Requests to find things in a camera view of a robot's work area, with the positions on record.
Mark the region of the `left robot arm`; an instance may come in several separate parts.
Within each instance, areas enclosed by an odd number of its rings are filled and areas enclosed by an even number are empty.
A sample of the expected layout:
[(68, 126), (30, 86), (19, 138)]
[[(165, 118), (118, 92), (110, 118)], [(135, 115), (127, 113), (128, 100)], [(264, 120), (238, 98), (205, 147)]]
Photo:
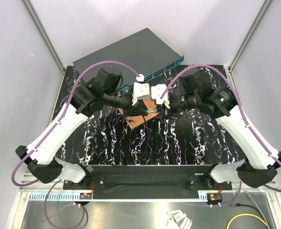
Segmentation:
[(11, 175), (14, 185), (27, 187), (56, 179), (71, 181), (81, 189), (90, 185), (87, 168), (60, 160), (55, 155), (69, 136), (105, 105), (121, 109), (132, 106), (131, 97), (117, 96), (122, 72), (114, 64), (139, 75), (133, 68), (116, 61), (99, 62), (85, 69), (76, 79), (67, 102), (41, 135), (28, 146), (16, 149), (20, 162)]

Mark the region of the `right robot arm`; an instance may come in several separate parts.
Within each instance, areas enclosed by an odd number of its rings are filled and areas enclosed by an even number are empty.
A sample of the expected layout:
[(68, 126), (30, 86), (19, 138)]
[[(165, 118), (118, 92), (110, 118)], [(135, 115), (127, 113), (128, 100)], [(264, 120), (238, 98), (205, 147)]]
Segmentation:
[(281, 168), (278, 151), (260, 134), (246, 116), (240, 99), (231, 84), (214, 88), (200, 69), (181, 71), (169, 85), (152, 89), (152, 98), (162, 105), (167, 115), (198, 109), (215, 120), (234, 138), (245, 159), (230, 164), (214, 165), (204, 177), (206, 187), (215, 189), (223, 182), (241, 181), (252, 188), (269, 186)]

